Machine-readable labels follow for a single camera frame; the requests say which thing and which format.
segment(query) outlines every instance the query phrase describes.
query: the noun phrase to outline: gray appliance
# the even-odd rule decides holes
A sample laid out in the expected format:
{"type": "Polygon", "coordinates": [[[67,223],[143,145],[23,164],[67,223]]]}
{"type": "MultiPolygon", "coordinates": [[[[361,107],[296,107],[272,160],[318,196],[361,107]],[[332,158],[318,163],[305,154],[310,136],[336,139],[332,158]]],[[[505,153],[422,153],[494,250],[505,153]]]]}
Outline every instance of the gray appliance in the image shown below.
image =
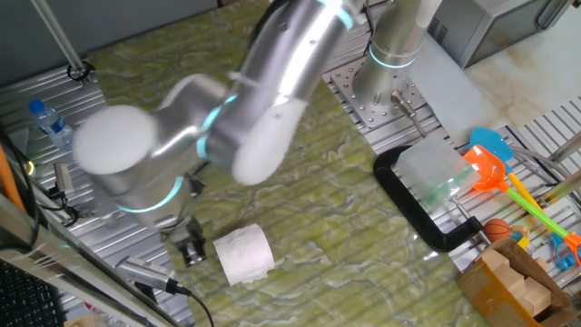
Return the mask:
{"type": "Polygon", "coordinates": [[[443,0],[428,28],[462,68],[550,28],[572,0],[443,0]]]}

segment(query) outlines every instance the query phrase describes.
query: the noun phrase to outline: table surface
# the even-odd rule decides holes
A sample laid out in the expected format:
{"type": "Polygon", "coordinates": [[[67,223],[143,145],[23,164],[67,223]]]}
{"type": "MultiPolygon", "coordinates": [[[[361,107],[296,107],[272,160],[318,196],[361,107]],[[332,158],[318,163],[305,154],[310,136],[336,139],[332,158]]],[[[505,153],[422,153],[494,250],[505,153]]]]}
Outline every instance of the table surface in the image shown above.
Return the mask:
{"type": "MultiPolygon", "coordinates": [[[[107,103],[154,110],[189,74],[226,82],[267,5],[244,0],[91,54],[107,103]]],[[[374,159],[320,83],[269,180],[248,187],[217,167],[201,173],[208,187],[194,214],[209,258],[181,277],[217,325],[486,325],[457,287],[449,257],[427,247],[375,181],[374,159]],[[264,230],[276,268],[268,278],[231,287],[212,241],[252,223],[264,230]]],[[[191,308],[201,326],[209,325],[197,303],[191,308]]]]}

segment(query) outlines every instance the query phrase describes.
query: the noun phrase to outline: metal bracket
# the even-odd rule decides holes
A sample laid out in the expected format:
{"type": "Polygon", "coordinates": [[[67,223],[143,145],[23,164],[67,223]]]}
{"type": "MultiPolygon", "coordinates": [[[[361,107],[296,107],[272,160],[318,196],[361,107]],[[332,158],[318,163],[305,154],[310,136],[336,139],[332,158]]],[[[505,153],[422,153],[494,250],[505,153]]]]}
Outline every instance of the metal bracket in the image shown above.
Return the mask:
{"type": "MultiPolygon", "coordinates": [[[[375,106],[368,108],[358,100],[357,95],[353,92],[352,82],[353,77],[364,63],[365,57],[349,64],[345,64],[330,72],[331,79],[338,86],[345,99],[347,99],[353,107],[353,113],[357,115],[367,127],[376,128],[399,119],[404,114],[399,106],[395,104],[389,107],[375,106]]],[[[414,110],[426,105],[426,100],[424,100],[423,95],[409,79],[408,86],[408,89],[403,92],[403,95],[408,99],[409,104],[411,104],[414,110]]]]}

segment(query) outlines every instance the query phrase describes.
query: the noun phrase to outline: metal plate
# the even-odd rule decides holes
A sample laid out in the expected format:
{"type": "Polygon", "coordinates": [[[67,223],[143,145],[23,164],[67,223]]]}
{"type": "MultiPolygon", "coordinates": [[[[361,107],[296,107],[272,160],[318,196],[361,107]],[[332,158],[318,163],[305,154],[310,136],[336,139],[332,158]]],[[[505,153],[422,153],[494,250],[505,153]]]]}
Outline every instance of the metal plate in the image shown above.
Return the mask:
{"type": "MultiPolygon", "coordinates": [[[[377,17],[380,15],[382,8],[376,7],[375,9],[375,16],[377,17]]],[[[363,60],[363,49],[369,40],[369,31],[363,34],[363,29],[364,26],[356,27],[343,37],[342,42],[338,45],[340,51],[333,56],[333,65],[323,75],[323,80],[337,96],[339,102],[343,104],[343,108],[368,140],[376,154],[382,154],[395,146],[414,144],[420,140],[420,135],[413,123],[403,114],[391,120],[386,120],[384,124],[369,126],[367,122],[363,121],[356,107],[349,101],[351,94],[344,92],[344,89],[349,88],[344,87],[343,84],[350,83],[343,83],[344,80],[334,75],[336,73],[344,74],[345,69],[342,69],[343,67],[347,67],[347,73],[353,73],[349,72],[349,67],[355,70],[357,64],[354,63],[359,63],[360,65],[360,62],[363,60]]],[[[416,112],[426,132],[438,135],[454,148],[459,148],[464,145],[454,144],[451,141],[428,104],[416,108],[416,112]]],[[[564,99],[563,105],[559,106],[556,104],[556,110],[551,114],[547,114],[518,130],[509,126],[499,130],[509,144],[523,146],[538,151],[543,155],[549,155],[559,145],[563,144],[567,138],[580,131],[581,97],[573,101],[564,99]]],[[[509,164],[525,187],[534,196],[539,196],[549,190],[549,187],[545,186],[544,181],[529,171],[523,164],[515,159],[510,161],[509,164]]],[[[570,173],[580,169],[581,151],[571,155],[562,165],[570,173]]],[[[525,211],[500,192],[469,193],[462,197],[460,201],[482,223],[485,223],[491,218],[501,218],[511,224],[526,223],[527,221],[525,211]]],[[[576,232],[577,234],[581,233],[581,220],[577,216],[574,205],[569,199],[562,199],[558,203],[551,205],[547,213],[569,231],[576,232]]],[[[444,232],[451,230],[458,223],[463,222],[461,213],[453,206],[442,208],[436,213],[431,213],[430,216],[444,232]]],[[[548,274],[559,286],[566,287],[581,275],[581,267],[577,266],[566,271],[561,271],[555,263],[554,247],[549,240],[546,230],[540,224],[532,229],[534,232],[531,234],[530,241],[532,244],[531,248],[533,249],[533,257],[544,258],[549,263],[548,274]]],[[[448,255],[459,270],[462,271],[482,250],[484,250],[484,244],[475,237],[448,255]]]]}
{"type": "MultiPolygon", "coordinates": [[[[330,71],[330,77],[339,88],[339,91],[345,99],[354,108],[353,113],[369,128],[375,128],[399,119],[403,113],[398,105],[390,107],[373,107],[369,108],[362,104],[357,95],[353,93],[353,76],[365,63],[365,58],[361,58],[352,63],[330,71]]],[[[408,79],[408,90],[403,93],[408,99],[408,103],[414,109],[419,109],[426,104],[423,95],[418,88],[408,79]]]]}
{"type": "MultiPolygon", "coordinates": [[[[82,84],[66,75],[66,67],[0,89],[0,121],[8,133],[29,130],[26,155],[36,165],[34,177],[45,187],[54,186],[54,163],[67,164],[73,180],[74,196],[69,204],[75,208],[89,207],[98,211],[94,218],[80,219],[69,230],[81,242],[115,266],[127,255],[172,269],[170,257],[157,233],[136,223],[119,209],[95,194],[87,174],[74,162],[71,153],[54,147],[49,138],[31,120],[27,104],[41,99],[54,107],[73,128],[104,107],[105,99],[98,83],[82,84]]],[[[76,297],[60,292],[67,319],[89,310],[76,297]]],[[[192,323],[192,312],[184,296],[172,296],[156,291],[160,306],[176,321],[192,323]]]]}

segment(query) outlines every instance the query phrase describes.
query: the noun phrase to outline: small ball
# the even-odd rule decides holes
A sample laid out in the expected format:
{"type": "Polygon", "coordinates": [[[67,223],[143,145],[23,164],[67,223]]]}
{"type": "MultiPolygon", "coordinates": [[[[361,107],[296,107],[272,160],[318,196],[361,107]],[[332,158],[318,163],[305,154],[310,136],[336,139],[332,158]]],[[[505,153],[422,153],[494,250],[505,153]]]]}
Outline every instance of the small ball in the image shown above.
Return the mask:
{"type": "Polygon", "coordinates": [[[493,218],[484,224],[484,234],[491,242],[494,242],[510,237],[510,226],[502,219],[493,218]]]}

